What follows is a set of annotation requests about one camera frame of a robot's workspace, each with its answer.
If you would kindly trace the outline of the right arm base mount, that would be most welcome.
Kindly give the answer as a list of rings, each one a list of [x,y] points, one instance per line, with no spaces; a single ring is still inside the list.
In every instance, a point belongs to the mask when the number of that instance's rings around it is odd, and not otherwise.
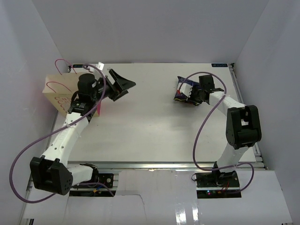
[[[191,180],[196,184],[197,199],[241,198],[237,174],[216,180],[210,172],[194,173]]]

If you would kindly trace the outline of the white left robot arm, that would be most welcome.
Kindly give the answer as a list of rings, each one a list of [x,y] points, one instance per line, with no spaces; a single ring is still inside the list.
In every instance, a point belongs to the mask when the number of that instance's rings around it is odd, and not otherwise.
[[[40,157],[33,157],[30,162],[36,189],[66,195],[71,187],[82,182],[88,187],[98,184],[99,175],[95,166],[80,164],[68,167],[68,158],[81,132],[89,125],[100,101],[104,98],[116,101],[128,94],[128,90],[136,85],[135,82],[121,77],[113,69],[109,70],[109,74],[114,83],[104,75],[99,79],[92,73],[79,76],[77,91],[71,98],[63,130]]]

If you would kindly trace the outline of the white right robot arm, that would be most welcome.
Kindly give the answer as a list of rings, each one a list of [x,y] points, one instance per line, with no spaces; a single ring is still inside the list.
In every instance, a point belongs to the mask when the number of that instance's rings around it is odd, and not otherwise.
[[[192,88],[191,97],[198,103],[207,103],[213,108],[206,116],[200,131],[214,110],[226,116],[225,136],[227,145],[221,157],[212,168],[212,183],[224,186],[229,177],[235,174],[235,167],[244,153],[262,138],[258,108],[255,105],[242,104],[227,95],[227,88],[216,88],[213,74],[199,77],[199,86]]]

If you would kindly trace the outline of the beige and pink paper bag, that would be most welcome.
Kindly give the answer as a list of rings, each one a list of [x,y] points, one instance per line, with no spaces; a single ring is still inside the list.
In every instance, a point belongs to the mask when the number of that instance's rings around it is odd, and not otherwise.
[[[79,76],[85,73],[92,73],[98,79],[101,77],[101,74],[91,67],[88,67],[87,70],[84,68],[72,68],[73,64],[65,59],[57,59],[54,64],[57,64],[60,60],[68,65],[68,72],[63,73],[59,71],[58,74],[47,75],[43,94],[58,112],[63,117],[66,117],[71,104],[71,98],[78,90],[77,83]]]

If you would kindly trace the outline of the large dark blue snack bag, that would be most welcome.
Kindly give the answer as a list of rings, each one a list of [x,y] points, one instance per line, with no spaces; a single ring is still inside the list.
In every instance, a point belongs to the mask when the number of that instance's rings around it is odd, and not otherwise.
[[[178,85],[173,100],[199,106],[201,103],[197,102],[195,98],[192,97],[192,90],[193,88],[198,90],[200,88],[200,84],[189,79],[185,80],[182,76],[177,76],[177,78]]]

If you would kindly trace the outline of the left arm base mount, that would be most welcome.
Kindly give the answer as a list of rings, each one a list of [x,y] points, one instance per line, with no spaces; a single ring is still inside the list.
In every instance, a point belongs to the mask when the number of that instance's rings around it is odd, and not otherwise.
[[[114,174],[98,173],[91,180],[83,181],[71,188],[69,196],[73,197],[114,197]]]

